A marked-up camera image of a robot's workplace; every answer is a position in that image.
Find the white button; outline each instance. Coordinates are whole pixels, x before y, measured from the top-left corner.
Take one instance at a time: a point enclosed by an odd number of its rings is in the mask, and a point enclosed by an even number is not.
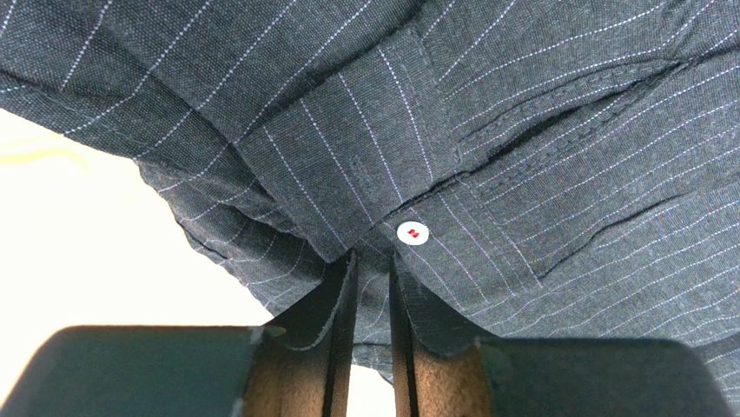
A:
[[[422,245],[429,239],[429,228],[419,222],[404,222],[396,230],[396,235],[406,245]]]

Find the white surface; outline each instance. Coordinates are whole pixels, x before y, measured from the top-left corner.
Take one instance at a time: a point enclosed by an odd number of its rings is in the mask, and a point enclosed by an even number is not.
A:
[[[419,222],[403,222],[396,229],[396,235],[406,245],[419,246],[429,240],[429,228]]]
[[[190,248],[134,163],[1,109],[0,199],[0,404],[36,349],[67,326],[271,318]],[[394,415],[392,388],[353,366],[347,415]]]

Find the clothing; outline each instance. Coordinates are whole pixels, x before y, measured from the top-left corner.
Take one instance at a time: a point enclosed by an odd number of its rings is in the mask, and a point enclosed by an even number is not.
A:
[[[0,10],[0,107],[136,161],[271,313],[356,249],[356,363],[397,250],[501,336],[685,342],[740,414],[737,1]]]

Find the striped fabric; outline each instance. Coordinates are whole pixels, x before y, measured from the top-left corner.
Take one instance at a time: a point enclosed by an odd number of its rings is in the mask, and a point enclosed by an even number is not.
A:
[[[0,107],[134,160],[274,314],[357,250],[386,377],[399,251],[495,334],[687,343],[740,415],[738,28],[733,0],[5,0]]]

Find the button with red thread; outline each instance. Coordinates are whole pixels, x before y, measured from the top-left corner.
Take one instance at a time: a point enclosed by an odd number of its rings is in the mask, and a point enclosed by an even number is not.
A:
[[[429,240],[429,228],[419,222],[403,222],[396,229],[396,235],[406,245],[422,245]]]

